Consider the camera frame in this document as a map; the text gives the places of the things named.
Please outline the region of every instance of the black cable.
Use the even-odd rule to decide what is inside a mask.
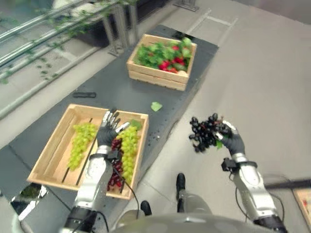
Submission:
[[[138,219],[138,215],[139,215],[139,201],[136,197],[136,194],[135,192],[133,191],[133,189],[130,187],[130,185],[125,181],[125,179],[122,177],[122,175],[115,169],[115,167],[112,165],[112,163],[110,163],[113,170],[117,173],[117,175],[122,179],[122,181],[128,186],[128,188],[132,191],[133,195],[134,195],[134,198],[137,202],[137,214],[136,214],[136,219]]]
[[[249,218],[249,216],[247,216],[247,214],[244,212],[244,210],[241,208],[241,206],[240,206],[240,204],[239,204],[239,201],[238,201],[238,188],[235,188],[235,201],[237,202],[237,205],[238,205],[239,209],[241,210],[242,214],[243,214],[246,218],[248,218],[249,220],[251,220],[251,219]]]
[[[107,232],[109,232],[109,228],[108,228],[108,223],[107,223],[107,219],[106,219],[106,216],[100,212],[100,211],[97,211],[98,214],[100,214],[101,216],[103,216],[103,219],[105,221],[105,224],[106,224],[106,229],[107,229]]]
[[[281,206],[282,206],[282,222],[284,222],[284,218],[285,218],[285,209],[284,209],[284,205],[283,205],[282,199],[281,199],[279,196],[277,196],[277,195],[275,195],[275,194],[273,194],[273,193],[270,193],[270,195],[271,195],[272,197],[278,199],[278,201],[281,203]]]
[[[102,212],[100,212],[100,211],[96,211],[96,213],[97,213],[97,214],[100,214],[100,215],[103,217],[103,219],[104,219],[104,221],[105,221],[105,225],[106,225],[107,232],[109,232],[108,223],[107,223],[107,219],[106,219],[105,215],[104,215]],[[72,231],[72,233],[75,233],[75,232],[82,226],[82,224],[83,224],[89,217],[91,217],[92,214],[93,214],[93,212],[89,213],[89,215],[87,215],[87,216],[80,222],[80,224]]]
[[[76,232],[76,231],[82,226],[82,224],[83,224],[89,217],[91,217],[92,214],[93,214],[92,212],[89,213],[89,214],[80,222],[80,224],[72,231],[72,233]]]
[[[233,182],[233,179],[231,178],[231,176],[232,176],[232,171],[230,172],[230,175],[229,175],[229,180],[231,180],[232,182]]]

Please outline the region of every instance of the black shoe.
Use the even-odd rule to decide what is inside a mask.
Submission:
[[[145,216],[152,215],[151,208],[150,208],[150,205],[149,205],[148,201],[144,200],[140,204],[140,209],[145,213]]]
[[[179,191],[186,189],[186,178],[183,173],[179,173],[176,180],[176,200],[179,200]]]

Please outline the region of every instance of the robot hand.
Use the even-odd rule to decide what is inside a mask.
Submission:
[[[231,137],[224,137],[221,133],[216,132],[216,138],[220,140],[225,147],[228,148],[231,156],[238,153],[245,154],[245,146],[236,127],[234,127],[230,122],[225,120],[223,121],[223,124],[231,129],[232,135]]]
[[[120,118],[117,119],[118,115],[119,113],[115,108],[108,110],[104,115],[97,133],[98,149],[96,154],[108,154],[111,151],[112,140],[130,125],[129,122],[126,122],[116,129],[120,122]]]

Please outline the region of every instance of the metal pole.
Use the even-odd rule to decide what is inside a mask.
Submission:
[[[130,15],[131,15],[131,24],[132,24],[132,29],[134,32],[134,40],[137,42],[139,40],[138,36],[138,20],[137,20],[137,5],[136,3],[134,5],[130,5]]]
[[[104,25],[105,31],[107,33],[109,44],[111,46],[110,53],[114,56],[118,56],[117,46],[116,46],[116,42],[114,40],[114,36],[112,33],[111,25],[110,25],[108,17],[106,17],[106,16],[103,17],[103,25]]]
[[[62,74],[67,72],[69,69],[73,68],[75,65],[82,62],[84,59],[95,53],[96,51],[100,50],[100,47],[94,47],[91,50],[84,53],[82,56],[80,56],[77,60],[69,63],[65,67],[61,68],[58,72],[56,72],[57,76],[51,78],[50,80],[43,80],[38,85],[34,86],[31,90],[26,92],[24,95],[18,97],[16,100],[14,100],[12,103],[5,106],[3,109],[0,110],[0,120],[3,119],[6,115],[8,115],[11,111],[16,109],[18,106],[20,106],[22,103],[24,103],[27,99],[29,99],[31,96],[33,96],[35,93],[37,93],[42,88],[46,87],[49,83],[54,81],[55,79],[59,78]]]
[[[93,15],[92,16],[86,16],[83,18],[78,18],[75,21],[73,21],[72,23],[68,23],[67,25],[59,28],[58,30],[51,30],[49,32],[47,32],[46,34],[44,34],[41,38],[35,40],[35,42],[29,42],[19,48],[17,48],[16,50],[14,50],[13,52],[11,52],[10,54],[7,54],[3,57],[0,58],[0,67],[11,62],[12,60],[18,58],[19,56],[21,56],[22,54],[24,54],[26,51],[31,50],[33,48],[35,48],[38,45],[43,44],[44,42],[46,42],[47,40],[53,38],[56,35],[59,35],[61,33],[63,33],[64,31],[66,31],[67,29],[78,25],[80,22],[82,22],[85,19],[91,18],[94,15],[100,13],[102,10],[104,10],[105,8],[107,8],[107,6],[102,7],[100,9],[96,9],[95,11],[93,11]]]
[[[127,43],[126,35],[125,35],[126,28],[124,27],[124,22],[122,22],[123,21],[122,11],[123,11],[122,6],[117,4],[113,10],[113,14],[116,20],[118,36],[120,38],[123,48],[126,49],[128,47],[128,43]]]
[[[122,23],[122,27],[123,27],[123,33],[124,33],[124,37],[125,37],[125,41],[126,41],[126,46],[125,49],[129,47],[130,45],[130,39],[129,39],[129,35],[128,35],[128,30],[127,30],[127,24],[126,24],[126,18],[125,18],[125,5],[120,5],[120,15],[121,15],[121,23]]]
[[[179,0],[174,3],[174,5],[191,11],[197,11],[199,9],[199,7],[195,5],[195,0]]]
[[[0,34],[0,42],[11,37],[11,36],[13,36],[13,35],[15,35],[15,34],[17,34],[17,33],[22,32],[22,31],[24,31],[24,30],[26,30],[26,29],[28,29],[28,28],[30,28],[30,27],[38,24],[38,23],[41,23],[45,19],[48,19],[50,17],[57,17],[60,14],[62,14],[64,11],[67,11],[71,8],[78,7],[78,6],[80,6],[86,2],[88,2],[88,0],[77,0],[73,3],[70,3],[66,6],[63,6],[62,8],[52,10],[52,11],[48,12],[46,15],[42,15],[42,16],[38,16],[36,18],[33,18],[32,20],[29,20],[29,21],[15,27],[15,28],[12,28],[12,29],[6,31],[3,34]]]

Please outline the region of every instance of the metal stand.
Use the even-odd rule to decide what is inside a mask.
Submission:
[[[129,39],[127,33],[127,27],[125,22],[125,14],[123,6],[117,4],[113,9],[113,15],[116,20],[118,36],[122,43],[123,49],[127,49],[129,47]]]
[[[136,43],[139,40],[138,27],[137,27],[138,17],[137,17],[136,3],[134,5],[130,5],[130,16],[131,16],[132,29],[134,33],[134,42]]]
[[[178,2],[174,3],[174,5],[194,12],[199,9],[199,7],[195,5],[195,0],[179,0]]]
[[[109,53],[111,55],[114,55],[114,56],[117,57],[119,55],[119,53],[117,51],[117,45],[116,45],[116,42],[114,40],[114,36],[113,36],[113,33],[112,33],[112,29],[111,29],[111,25],[110,25],[110,22],[108,20],[108,17],[103,17],[103,25],[104,25],[105,31],[107,33],[109,44],[111,46],[111,49],[109,50]]]

